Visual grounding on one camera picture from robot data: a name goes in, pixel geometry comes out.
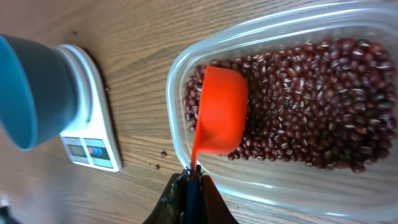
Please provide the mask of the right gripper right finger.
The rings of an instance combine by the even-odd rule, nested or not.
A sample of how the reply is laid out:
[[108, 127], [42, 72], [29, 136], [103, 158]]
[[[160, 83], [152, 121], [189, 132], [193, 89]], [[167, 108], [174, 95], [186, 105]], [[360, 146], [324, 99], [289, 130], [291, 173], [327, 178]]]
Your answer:
[[209, 224], [238, 224], [209, 175], [201, 178], [203, 203]]

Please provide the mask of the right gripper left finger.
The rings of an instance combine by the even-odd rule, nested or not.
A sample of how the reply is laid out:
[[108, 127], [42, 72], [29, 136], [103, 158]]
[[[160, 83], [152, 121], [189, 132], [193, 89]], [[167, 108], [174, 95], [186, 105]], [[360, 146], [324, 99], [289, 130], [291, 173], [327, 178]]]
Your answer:
[[172, 174], [153, 211], [143, 224], [183, 223], [188, 188], [188, 175]]

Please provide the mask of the red scoop with blue handle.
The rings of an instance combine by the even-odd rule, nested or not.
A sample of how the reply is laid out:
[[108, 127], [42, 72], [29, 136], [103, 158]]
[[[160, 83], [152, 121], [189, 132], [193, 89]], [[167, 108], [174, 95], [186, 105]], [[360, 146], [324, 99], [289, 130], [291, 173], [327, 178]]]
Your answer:
[[184, 223], [207, 223], [198, 155], [228, 154], [241, 143], [248, 87], [234, 70], [207, 66], [203, 79], [196, 132], [191, 155]]

